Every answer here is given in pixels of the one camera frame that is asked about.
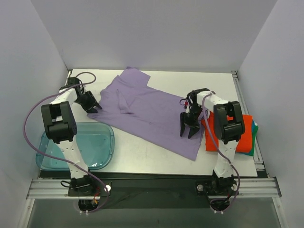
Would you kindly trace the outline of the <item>purple t shirt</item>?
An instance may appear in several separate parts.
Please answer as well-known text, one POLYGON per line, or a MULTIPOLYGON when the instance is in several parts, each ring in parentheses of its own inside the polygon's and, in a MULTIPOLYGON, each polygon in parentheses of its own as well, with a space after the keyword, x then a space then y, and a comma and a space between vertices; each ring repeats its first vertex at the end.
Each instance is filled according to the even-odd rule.
POLYGON ((182 99, 148 86, 150 76, 128 67, 100 92, 101 109, 88 117, 141 137, 164 149, 196 160, 202 140, 199 131, 180 135, 182 99))

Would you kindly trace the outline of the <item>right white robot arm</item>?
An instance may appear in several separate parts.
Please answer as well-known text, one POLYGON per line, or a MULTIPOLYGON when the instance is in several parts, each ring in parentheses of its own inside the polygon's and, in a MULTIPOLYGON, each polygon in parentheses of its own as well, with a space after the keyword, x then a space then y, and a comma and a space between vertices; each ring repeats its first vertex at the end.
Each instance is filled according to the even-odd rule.
POLYGON ((221 194, 226 189, 234 190, 236 182, 233 174, 237 171, 233 160, 238 142, 245 133, 240 103, 222 99, 207 88, 193 90, 183 100, 185 112, 180 113, 180 136, 183 136, 186 126, 190 129, 188 138, 200 130, 201 114, 204 114, 207 131, 212 135, 206 114, 213 114, 213 132, 218 142, 215 142, 214 137, 211 140, 218 151, 218 158, 210 187, 216 194, 221 194))

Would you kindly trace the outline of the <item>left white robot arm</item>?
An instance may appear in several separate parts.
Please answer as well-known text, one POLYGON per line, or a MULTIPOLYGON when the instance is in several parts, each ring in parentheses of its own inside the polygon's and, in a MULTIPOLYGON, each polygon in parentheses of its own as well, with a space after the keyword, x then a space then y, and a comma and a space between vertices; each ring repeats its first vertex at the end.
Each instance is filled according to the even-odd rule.
POLYGON ((55 100, 41 106, 41 114, 48 139, 60 148, 70 169, 69 187, 89 196, 95 192, 97 183, 89 175, 89 167, 76 142, 77 125, 71 109, 73 103, 79 104, 88 114, 97 113, 97 108, 102 108, 78 77, 70 77, 67 85, 60 88, 55 100))

